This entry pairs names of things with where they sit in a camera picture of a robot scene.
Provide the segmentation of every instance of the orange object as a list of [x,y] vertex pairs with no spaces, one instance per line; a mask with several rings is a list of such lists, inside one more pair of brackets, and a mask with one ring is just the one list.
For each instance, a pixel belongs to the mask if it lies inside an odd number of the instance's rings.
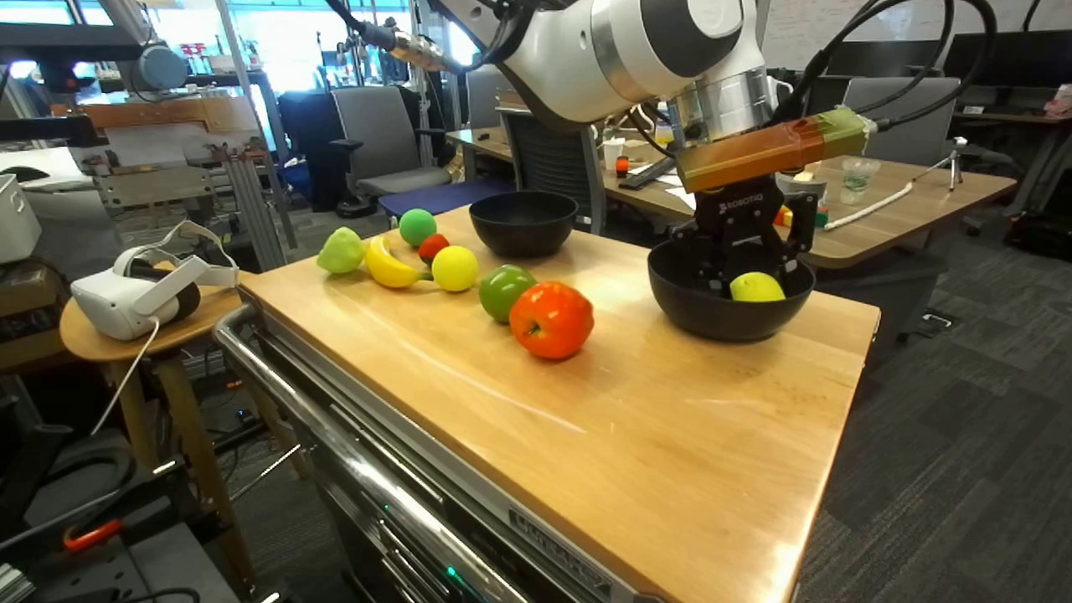
[[833,154],[858,154],[873,124],[852,107],[810,114],[759,130],[743,130],[711,145],[685,148],[675,162],[685,192],[718,192],[735,182],[791,172]]
[[439,232],[431,232],[431,235],[415,249],[415,253],[431,264],[431,256],[435,256],[443,249],[448,249],[448,241],[444,241]]
[[617,176],[626,176],[626,175],[631,175],[631,158],[626,158],[626,154],[612,162],[612,175],[617,175]]
[[597,318],[592,301],[564,282],[525,288],[508,307],[508,332],[535,358],[564,363],[584,348]]
[[107,522],[101,522],[101,527],[95,527],[95,530],[88,530],[88,532],[62,532],[62,549],[68,549],[69,556],[78,556],[78,554],[88,554],[88,549],[107,542],[107,540],[116,537],[116,532],[123,532],[123,522],[121,522],[121,518],[107,518]]

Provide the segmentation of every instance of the lime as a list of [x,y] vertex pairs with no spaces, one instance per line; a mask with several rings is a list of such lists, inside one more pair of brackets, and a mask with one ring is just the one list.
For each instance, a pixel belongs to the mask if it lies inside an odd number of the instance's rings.
[[435,235],[435,215],[424,206],[413,206],[401,215],[397,222],[397,235],[415,249],[423,245],[427,235]]

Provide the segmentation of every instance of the apple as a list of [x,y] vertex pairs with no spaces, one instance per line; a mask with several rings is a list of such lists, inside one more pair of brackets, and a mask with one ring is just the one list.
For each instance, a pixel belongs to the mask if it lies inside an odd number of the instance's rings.
[[535,277],[525,268],[500,264],[478,282],[478,304],[492,315],[492,322],[504,326],[513,301],[534,286]]

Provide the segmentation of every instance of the tomato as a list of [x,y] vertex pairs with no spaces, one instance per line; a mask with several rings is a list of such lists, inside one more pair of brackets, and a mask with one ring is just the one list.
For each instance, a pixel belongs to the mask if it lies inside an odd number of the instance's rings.
[[478,304],[492,315],[492,322],[504,326],[513,301],[534,286],[535,277],[525,268],[503,264],[478,282]]
[[508,307],[513,337],[549,363],[576,354],[592,326],[592,301],[564,282],[539,282]]

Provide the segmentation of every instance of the monitor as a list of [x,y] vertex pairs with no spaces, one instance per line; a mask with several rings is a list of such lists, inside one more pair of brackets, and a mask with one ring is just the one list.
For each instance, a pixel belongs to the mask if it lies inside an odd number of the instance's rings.
[[[958,34],[943,55],[949,78],[968,78],[984,34]],[[982,87],[1058,87],[1072,82],[1072,31],[999,34],[991,59],[979,70]]]
[[852,78],[911,78],[927,72],[940,52],[940,39],[845,39],[827,72]]

